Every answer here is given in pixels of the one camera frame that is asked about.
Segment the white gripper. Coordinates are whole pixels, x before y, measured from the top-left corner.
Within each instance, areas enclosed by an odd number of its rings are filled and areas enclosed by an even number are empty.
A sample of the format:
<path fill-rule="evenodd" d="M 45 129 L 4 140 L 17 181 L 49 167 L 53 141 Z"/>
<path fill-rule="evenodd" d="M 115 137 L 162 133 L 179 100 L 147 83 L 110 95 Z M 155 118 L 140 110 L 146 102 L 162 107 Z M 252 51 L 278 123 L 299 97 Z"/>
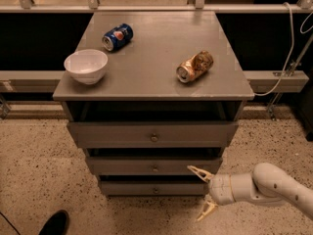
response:
<path fill-rule="evenodd" d="M 209 182 L 209 194 L 215 202 L 205 201 L 196 221 L 201 221 L 208 215 L 212 214 L 217 210 L 218 205 L 225 206 L 235 203 L 229 174 L 216 174 L 214 176 L 212 173 L 193 165 L 188 165 L 187 169 L 199 177 L 203 182 Z"/>

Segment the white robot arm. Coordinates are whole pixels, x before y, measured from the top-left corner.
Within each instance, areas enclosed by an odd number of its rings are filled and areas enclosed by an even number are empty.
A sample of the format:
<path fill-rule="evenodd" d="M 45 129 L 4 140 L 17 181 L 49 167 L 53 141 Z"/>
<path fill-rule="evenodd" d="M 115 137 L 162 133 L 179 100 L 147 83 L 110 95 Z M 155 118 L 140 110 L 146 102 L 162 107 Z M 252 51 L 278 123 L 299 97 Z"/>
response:
<path fill-rule="evenodd" d="M 313 191 L 273 164 L 257 164 L 252 172 L 237 174 L 212 174 L 193 165 L 188 165 L 188 170 L 208 186 L 208 197 L 197 221 L 203 220 L 219 206 L 237 202 L 265 207 L 287 202 L 313 219 Z"/>

